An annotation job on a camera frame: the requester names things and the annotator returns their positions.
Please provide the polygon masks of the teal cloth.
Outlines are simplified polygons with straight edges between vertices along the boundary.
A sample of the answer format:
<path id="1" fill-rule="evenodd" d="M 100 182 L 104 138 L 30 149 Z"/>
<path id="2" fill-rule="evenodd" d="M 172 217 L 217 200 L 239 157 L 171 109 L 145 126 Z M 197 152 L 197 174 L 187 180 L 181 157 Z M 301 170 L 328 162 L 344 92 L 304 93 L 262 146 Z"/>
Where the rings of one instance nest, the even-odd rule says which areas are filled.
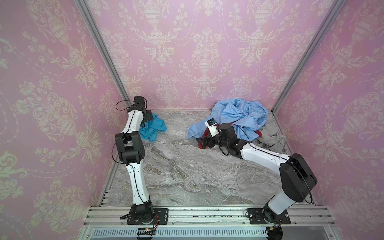
<path id="1" fill-rule="evenodd" d="M 155 142 L 158 132 L 164 133 L 167 130 L 164 120 L 160 119 L 158 115 L 153 114 L 153 119 L 145 122 L 143 127 L 140 127 L 140 136 L 144 140 Z"/>

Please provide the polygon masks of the light blue cloth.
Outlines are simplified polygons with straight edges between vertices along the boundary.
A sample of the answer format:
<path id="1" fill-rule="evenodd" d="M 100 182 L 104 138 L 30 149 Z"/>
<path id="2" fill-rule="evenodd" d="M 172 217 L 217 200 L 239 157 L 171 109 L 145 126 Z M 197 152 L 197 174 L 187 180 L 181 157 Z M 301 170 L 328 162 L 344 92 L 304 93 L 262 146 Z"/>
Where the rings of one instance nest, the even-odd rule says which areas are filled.
<path id="1" fill-rule="evenodd" d="M 214 119 L 219 125 L 234 124 L 238 138 L 252 142 L 260 136 L 257 131 L 267 123 L 268 114 L 269 111 L 258 101 L 221 100 L 214 105 L 209 117 L 187 128 L 187 138 L 202 137 L 207 128 L 205 122 Z"/>

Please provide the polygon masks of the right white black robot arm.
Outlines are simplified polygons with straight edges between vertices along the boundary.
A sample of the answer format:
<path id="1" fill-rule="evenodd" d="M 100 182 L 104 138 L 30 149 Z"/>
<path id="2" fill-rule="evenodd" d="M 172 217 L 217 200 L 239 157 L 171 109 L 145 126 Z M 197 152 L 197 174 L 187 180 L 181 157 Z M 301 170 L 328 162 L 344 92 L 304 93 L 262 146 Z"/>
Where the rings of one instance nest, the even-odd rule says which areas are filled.
<path id="1" fill-rule="evenodd" d="M 279 175 L 282 189 L 263 207 L 262 215 L 267 223 L 279 224 L 289 207 L 305 201 L 307 196 L 313 199 L 312 189 L 318 180 L 302 155 L 284 155 L 262 149 L 249 140 L 238 138 L 234 126 L 228 123 L 218 125 L 211 119 L 206 126 L 209 133 L 197 138 L 200 148 L 225 148 L 224 155 L 254 162 Z"/>

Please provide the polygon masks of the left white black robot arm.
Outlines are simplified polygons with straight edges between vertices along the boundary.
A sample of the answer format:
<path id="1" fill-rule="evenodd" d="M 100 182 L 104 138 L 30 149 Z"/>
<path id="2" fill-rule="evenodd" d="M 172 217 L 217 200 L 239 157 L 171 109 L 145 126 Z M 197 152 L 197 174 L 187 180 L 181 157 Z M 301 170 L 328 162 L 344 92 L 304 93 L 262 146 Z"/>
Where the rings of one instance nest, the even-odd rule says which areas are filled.
<path id="1" fill-rule="evenodd" d="M 145 148 L 139 133 L 143 123 L 152 120 L 147 110 L 147 101 L 142 96 L 134 97 L 134 103 L 127 108 L 128 120 L 123 130 L 115 135 L 115 146 L 121 164 L 125 165 L 131 181 L 133 203 L 127 215 L 128 225 L 154 222 L 155 210 L 144 178 Z"/>

